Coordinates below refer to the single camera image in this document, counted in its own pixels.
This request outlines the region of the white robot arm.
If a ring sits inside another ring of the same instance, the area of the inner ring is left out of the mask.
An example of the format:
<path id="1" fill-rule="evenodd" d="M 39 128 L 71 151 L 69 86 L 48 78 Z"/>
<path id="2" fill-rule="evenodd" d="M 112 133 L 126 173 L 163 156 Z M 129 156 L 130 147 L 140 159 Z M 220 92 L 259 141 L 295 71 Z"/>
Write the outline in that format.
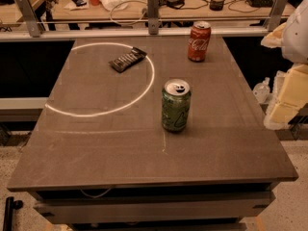
<path id="1" fill-rule="evenodd" d="M 308 64 L 308 0 L 303 0 L 286 22 L 282 55 L 293 63 Z"/>

